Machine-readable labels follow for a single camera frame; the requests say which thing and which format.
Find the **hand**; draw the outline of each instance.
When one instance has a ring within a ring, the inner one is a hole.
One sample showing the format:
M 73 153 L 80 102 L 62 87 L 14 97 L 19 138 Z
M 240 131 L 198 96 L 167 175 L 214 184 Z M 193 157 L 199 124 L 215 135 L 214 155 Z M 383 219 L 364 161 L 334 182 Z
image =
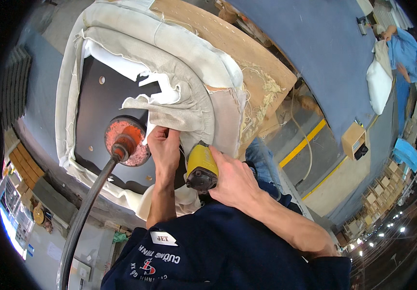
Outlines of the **hand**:
M 392 39 L 392 33 L 387 32 L 387 31 L 381 33 L 381 39 L 385 39 L 386 41 L 390 41 Z
M 403 75 L 408 74 L 407 69 L 405 68 L 405 66 L 403 66 L 402 63 L 397 63 L 397 70 Z
M 222 154 L 210 146 L 213 159 L 218 167 L 218 182 L 210 189 L 210 196 L 226 206 L 232 206 L 247 215 L 258 201 L 267 193 L 258 187 L 249 166 L 241 161 Z
M 175 181 L 180 159 L 180 133 L 178 130 L 156 126 L 147 137 L 155 163 L 155 183 L 169 185 Z

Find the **name tag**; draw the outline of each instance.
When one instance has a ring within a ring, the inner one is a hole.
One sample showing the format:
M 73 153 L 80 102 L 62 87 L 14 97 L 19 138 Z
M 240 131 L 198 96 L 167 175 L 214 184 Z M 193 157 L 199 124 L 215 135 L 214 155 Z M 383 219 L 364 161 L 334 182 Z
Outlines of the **name tag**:
M 176 244 L 176 239 L 167 232 L 150 232 L 150 236 L 152 237 L 152 242 L 154 244 L 176 247 L 178 246 Z

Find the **blue jeans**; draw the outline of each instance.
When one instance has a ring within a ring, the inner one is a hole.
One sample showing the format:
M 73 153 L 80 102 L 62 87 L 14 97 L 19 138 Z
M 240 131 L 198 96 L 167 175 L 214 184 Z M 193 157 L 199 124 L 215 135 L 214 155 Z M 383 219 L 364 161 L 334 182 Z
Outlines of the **blue jeans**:
M 279 180 L 278 168 L 273 161 L 273 153 L 258 137 L 247 147 L 246 160 L 251 161 L 257 169 L 258 186 L 267 191 L 271 197 L 279 200 L 284 192 Z

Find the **yellow floor stripe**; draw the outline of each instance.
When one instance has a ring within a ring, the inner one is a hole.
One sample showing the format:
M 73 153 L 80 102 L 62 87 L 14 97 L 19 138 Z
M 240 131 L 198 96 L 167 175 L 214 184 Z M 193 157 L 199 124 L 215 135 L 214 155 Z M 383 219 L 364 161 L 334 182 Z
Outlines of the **yellow floor stripe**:
M 376 122 L 376 120 L 378 119 L 378 117 L 379 117 L 379 115 L 376 115 L 376 117 L 374 118 L 374 120 L 373 120 L 373 122 L 371 123 L 371 125 L 369 125 L 368 126 L 368 129 L 367 130 L 369 130 L 373 125 L 374 125 L 374 123 Z M 339 165 L 336 167 L 336 168 L 334 168 L 334 170 L 333 171 L 331 171 L 329 174 L 328 174 L 328 176 L 327 177 L 325 177 L 320 183 L 318 183 L 318 185 L 314 188 L 314 189 L 312 189 L 307 195 L 305 195 L 303 198 L 302 198 L 302 200 L 305 200 L 310 194 L 312 194 L 318 187 L 320 187 L 320 185 L 323 183 L 323 182 L 325 182 L 326 181 L 326 179 L 328 179 L 343 163 L 344 163 L 344 161 L 345 160 L 347 160 L 347 156 L 345 156 L 345 158 L 344 158 L 344 160 L 342 160 L 341 161 L 341 163 L 339 163 Z
M 311 142 L 311 140 L 313 140 L 313 137 L 316 136 L 316 134 L 318 134 L 318 132 L 326 125 L 326 121 L 324 119 L 321 120 L 320 123 L 318 123 L 318 125 L 310 132 L 310 134 L 308 134 L 307 139 L 309 142 Z M 304 139 L 302 140 L 302 142 L 300 142 L 300 144 L 297 145 L 296 148 L 294 148 L 294 150 L 292 150 L 291 153 L 289 153 L 289 155 L 286 156 L 286 158 L 284 158 L 280 163 L 279 166 L 281 168 L 283 168 L 289 161 L 291 161 L 299 152 L 300 150 L 302 150 L 303 148 L 305 148 L 305 146 L 307 145 L 307 141 Z
M 320 185 L 326 181 L 326 179 L 328 179 L 328 177 L 330 177 L 343 163 L 344 161 L 347 160 L 347 156 L 345 156 L 344 160 L 341 161 L 341 163 L 339 163 L 339 165 L 336 166 L 336 168 L 334 168 L 333 171 L 331 171 L 327 177 L 325 177 L 320 183 L 318 183 L 317 186 L 315 186 L 314 189 L 312 189 L 307 195 L 305 195 L 302 200 L 305 200 L 310 194 L 312 194 L 318 187 L 320 187 Z

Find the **blue shirt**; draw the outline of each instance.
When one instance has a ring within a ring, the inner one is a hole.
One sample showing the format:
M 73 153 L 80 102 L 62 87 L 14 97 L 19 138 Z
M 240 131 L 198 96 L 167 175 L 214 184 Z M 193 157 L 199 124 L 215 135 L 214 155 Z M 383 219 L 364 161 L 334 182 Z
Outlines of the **blue shirt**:
M 412 83 L 417 82 L 417 42 L 414 37 L 401 28 L 397 28 L 397 35 L 392 35 L 387 42 L 391 69 L 402 63 L 407 69 Z
M 153 240 L 155 233 L 170 234 L 176 246 Z M 212 202 L 136 228 L 101 289 L 348 289 L 350 270 L 345 257 L 307 263 L 262 223 Z

